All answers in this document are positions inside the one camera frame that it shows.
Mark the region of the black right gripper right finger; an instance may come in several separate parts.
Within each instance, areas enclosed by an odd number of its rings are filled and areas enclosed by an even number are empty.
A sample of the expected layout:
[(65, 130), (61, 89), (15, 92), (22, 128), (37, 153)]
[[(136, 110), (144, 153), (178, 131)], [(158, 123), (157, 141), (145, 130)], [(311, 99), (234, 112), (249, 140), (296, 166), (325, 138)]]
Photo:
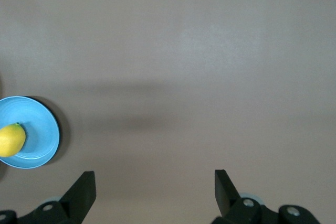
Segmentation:
[(225, 170), (215, 171), (215, 199), (220, 211), (212, 224), (278, 223), (276, 212), (252, 197), (242, 197)]

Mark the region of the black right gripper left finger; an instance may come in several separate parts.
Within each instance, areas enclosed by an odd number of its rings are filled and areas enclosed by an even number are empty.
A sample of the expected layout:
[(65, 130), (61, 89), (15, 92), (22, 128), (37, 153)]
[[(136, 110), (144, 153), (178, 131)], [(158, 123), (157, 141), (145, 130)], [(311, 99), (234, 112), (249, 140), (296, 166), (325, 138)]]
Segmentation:
[(69, 190), (58, 200), (41, 204), (17, 223), (76, 223), (84, 221), (95, 201), (95, 174), (83, 172)]

